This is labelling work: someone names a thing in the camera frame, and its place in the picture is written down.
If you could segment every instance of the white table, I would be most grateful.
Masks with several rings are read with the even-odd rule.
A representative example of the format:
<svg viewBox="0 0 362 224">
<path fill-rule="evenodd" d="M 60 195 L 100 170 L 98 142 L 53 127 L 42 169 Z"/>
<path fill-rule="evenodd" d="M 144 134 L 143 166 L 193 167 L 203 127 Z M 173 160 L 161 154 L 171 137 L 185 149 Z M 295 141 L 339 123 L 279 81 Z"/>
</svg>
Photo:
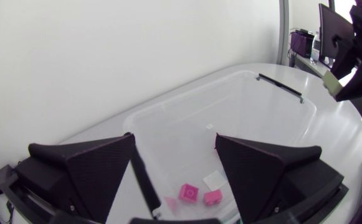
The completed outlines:
<svg viewBox="0 0 362 224">
<path fill-rule="evenodd" d="M 316 105 L 315 119 L 301 146 L 321 146 L 323 149 L 321 159 L 345 176 L 343 183 L 350 190 L 339 206 L 325 220 L 325 223 L 347 223 L 357 209 L 356 205 L 361 191 L 361 116 L 349 101 L 337 103 L 324 89 L 320 78 L 295 68 L 259 63 L 225 68 L 116 115 L 76 134 L 64 141 L 63 144 L 121 136 L 124 134 L 123 122 L 129 114 L 239 70 L 263 73 L 300 91 L 305 98 Z M 133 217 L 150 218 L 150 213 L 139 190 L 131 165 L 128 165 L 107 223 L 128 223 Z M 16 214 L 15 223 L 22 222 L 24 220 Z"/>
<path fill-rule="evenodd" d="M 322 64 L 321 62 L 318 62 L 316 65 L 314 65 L 311 63 L 311 60 L 309 58 L 302 57 L 299 54 L 296 55 L 295 60 L 299 60 L 300 62 L 302 62 L 306 68 L 308 68 L 312 73 L 314 73 L 316 76 L 318 76 L 320 78 L 322 78 L 325 75 L 325 73 L 330 70 L 326 65 Z M 305 70 L 304 68 L 300 68 L 297 65 L 296 65 L 296 67 L 301 70 Z M 351 74 L 347 75 L 345 78 L 342 78 L 340 80 L 341 85 L 345 86 L 349 82 L 349 80 L 351 80 L 351 78 L 355 72 L 356 72 L 356 69 L 353 68 Z"/>
</svg>

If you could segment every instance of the computer monitor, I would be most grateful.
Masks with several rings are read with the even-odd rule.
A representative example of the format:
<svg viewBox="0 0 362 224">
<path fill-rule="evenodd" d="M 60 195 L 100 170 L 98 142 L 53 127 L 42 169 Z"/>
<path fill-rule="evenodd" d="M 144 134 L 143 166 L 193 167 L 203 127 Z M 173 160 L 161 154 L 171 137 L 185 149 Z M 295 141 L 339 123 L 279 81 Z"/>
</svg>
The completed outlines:
<svg viewBox="0 0 362 224">
<path fill-rule="evenodd" d="M 336 58 L 338 48 L 333 45 L 332 38 L 338 35 L 352 42 L 355 33 L 353 25 L 329 7 L 319 4 L 320 13 L 320 56 Z"/>
</svg>

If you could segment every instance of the white paper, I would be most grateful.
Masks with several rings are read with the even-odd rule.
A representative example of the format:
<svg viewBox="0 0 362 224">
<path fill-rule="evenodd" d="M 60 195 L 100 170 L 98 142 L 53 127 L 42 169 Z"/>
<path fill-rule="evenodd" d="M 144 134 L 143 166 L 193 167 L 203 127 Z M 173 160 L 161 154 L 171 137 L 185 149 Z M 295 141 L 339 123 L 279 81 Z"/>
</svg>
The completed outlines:
<svg viewBox="0 0 362 224">
<path fill-rule="evenodd" d="M 228 181 L 218 172 L 218 170 L 215 170 L 212 174 L 203 178 L 203 181 L 204 181 L 204 183 L 206 183 L 207 187 L 211 191 L 218 190 L 223 185 L 228 183 Z"/>
</svg>

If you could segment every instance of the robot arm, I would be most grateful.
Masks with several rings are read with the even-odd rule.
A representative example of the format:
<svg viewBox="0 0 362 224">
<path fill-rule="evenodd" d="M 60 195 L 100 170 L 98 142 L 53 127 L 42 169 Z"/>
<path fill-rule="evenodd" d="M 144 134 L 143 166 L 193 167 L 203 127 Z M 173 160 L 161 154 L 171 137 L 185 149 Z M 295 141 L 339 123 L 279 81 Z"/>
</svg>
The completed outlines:
<svg viewBox="0 0 362 224">
<path fill-rule="evenodd" d="M 362 97 L 362 0 L 356 0 L 357 6 L 351 8 L 355 38 L 352 42 L 335 35 L 333 44 L 338 46 L 335 63 L 323 77 L 323 85 L 336 101 L 351 100 Z M 353 78 L 342 86 L 339 80 L 358 69 Z"/>
</svg>

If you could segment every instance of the pink lego brick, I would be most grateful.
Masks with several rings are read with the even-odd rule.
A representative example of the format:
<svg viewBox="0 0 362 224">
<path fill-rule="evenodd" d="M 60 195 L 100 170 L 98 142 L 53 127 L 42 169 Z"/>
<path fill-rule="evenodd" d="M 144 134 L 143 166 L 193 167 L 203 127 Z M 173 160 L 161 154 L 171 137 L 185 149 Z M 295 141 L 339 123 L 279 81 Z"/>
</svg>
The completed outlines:
<svg viewBox="0 0 362 224">
<path fill-rule="evenodd" d="M 178 199 L 186 202 L 195 202 L 198 198 L 199 189 L 189 184 L 184 184 L 179 191 Z"/>
<path fill-rule="evenodd" d="M 164 197 L 164 199 L 166 200 L 166 203 L 168 205 L 168 208 L 174 212 L 176 209 L 176 200 L 174 198 L 171 197 Z"/>
<path fill-rule="evenodd" d="M 217 204 L 217 203 L 221 202 L 221 200 L 222 200 L 221 190 L 218 189 L 218 190 L 215 190 L 212 192 L 207 192 L 204 194 L 203 199 L 204 199 L 204 203 L 207 206 Z"/>
</svg>

